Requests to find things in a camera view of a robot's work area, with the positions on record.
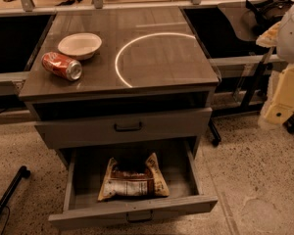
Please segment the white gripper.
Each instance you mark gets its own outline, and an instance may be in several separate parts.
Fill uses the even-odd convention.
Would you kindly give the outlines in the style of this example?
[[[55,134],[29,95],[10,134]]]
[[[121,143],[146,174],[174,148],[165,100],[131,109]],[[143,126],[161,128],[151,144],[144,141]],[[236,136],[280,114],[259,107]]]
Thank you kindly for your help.
[[[277,45],[280,22],[272,25],[256,40],[261,47]],[[294,64],[289,64],[283,71],[273,70],[269,77],[268,95],[258,125],[283,125],[294,114]]]

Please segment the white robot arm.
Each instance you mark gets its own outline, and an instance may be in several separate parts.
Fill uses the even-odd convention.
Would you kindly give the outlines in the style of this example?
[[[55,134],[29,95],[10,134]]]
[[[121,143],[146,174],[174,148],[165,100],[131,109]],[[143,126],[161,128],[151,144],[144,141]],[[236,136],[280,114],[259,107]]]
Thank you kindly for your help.
[[[258,37],[256,44],[275,47],[277,57],[288,63],[283,71],[271,74],[268,99],[258,120],[262,128],[274,129],[294,114],[294,4],[279,23]]]

